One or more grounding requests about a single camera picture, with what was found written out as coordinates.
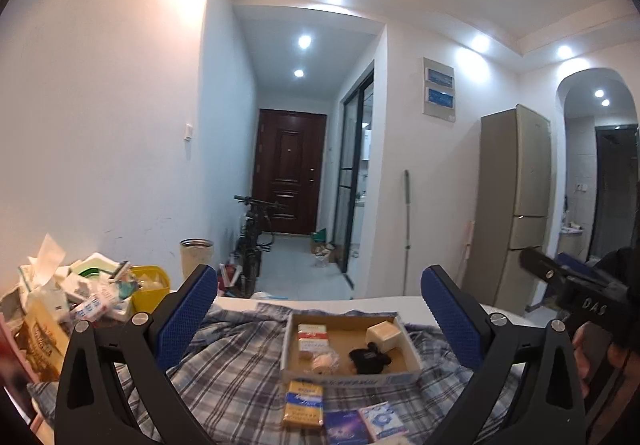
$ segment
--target doorway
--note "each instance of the doorway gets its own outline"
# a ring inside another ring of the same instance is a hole
[[[633,246],[638,183],[638,126],[596,127],[598,185],[590,256]]]
[[[335,217],[332,243],[335,246],[336,263],[345,279],[353,288],[354,273],[348,274],[352,251],[359,251],[360,231],[366,201],[366,180],[369,168],[369,144],[371,120],[364,121],[366,98],[372,105],[373,72],[351,93],[343,103],[342,145],[338,167],[338,191],[335,202]],[[356,208],[361,214],[354,223]]]
[[[273,231],[308,235],[316,229],[326,116],[261,109],[252,195],[284,209]]]

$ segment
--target beige refrigerator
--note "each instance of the beige refrigerator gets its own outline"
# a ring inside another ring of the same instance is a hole
[[[462,289],[522,315],[536,280],[523,248],[543,245],[551,189],[549,122],[523,105],[482,117],[476,222]]]

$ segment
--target yellow cigarette pack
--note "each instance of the yellow cigarette pack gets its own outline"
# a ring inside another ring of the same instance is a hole
[[[322,387],[304,381],[292,381],[286,394],[282,424],[286,427],[320,428]]]

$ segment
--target cardboard box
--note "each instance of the cardboard box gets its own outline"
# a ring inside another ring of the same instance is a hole
[[[356,375],[351,370],[349,352],[353,349],[366,348],[367,328],[388,321],[401,331],[402,336],[398,348],[388,352],[391,364],[385,367],[380,375]],[[309,359],[302,359],[298,354],[298,325],[322,324],[327,328],[329,345],[340,355],[340,368],[335,375],[315,375],[311,370]],[[289,315],[280,358],[280,377],[283,382],[291,380],[310,381],[326,387],[344,387],[362,389],[366,387],[382,387],[385,385],[408,385],[420,377],[422,361],[414,348],[408,333],[404,329],[400,317],[345,315]]]

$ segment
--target plaid blanket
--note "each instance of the plaid blanket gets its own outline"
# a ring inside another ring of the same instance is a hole
[[[187,407],[218,443],[327,443],[322,431],[283,430],[281,425],[286,389],[280,381],[280,353],[289,313],[286,307],[268,304],[260,304],[255,312],[246,313],[212,306],[185,357],[177,367],[167,371]],[[374,389],[325,389],[324,410],[358,409],[388,401],[407,427],[409,440],[422,444],[443,420],[472,372],[458,363],[438,329],[415,325],[406,328],[424,362],[417,383]],[[161,441],[132,385],[127,367],[119,366],[118,375],[140,429]],[[517,385],[518,376],[511,373],[480,439],[497,430]],[[32,385],[30,392],[45,419],[53,423],[57,384]]]

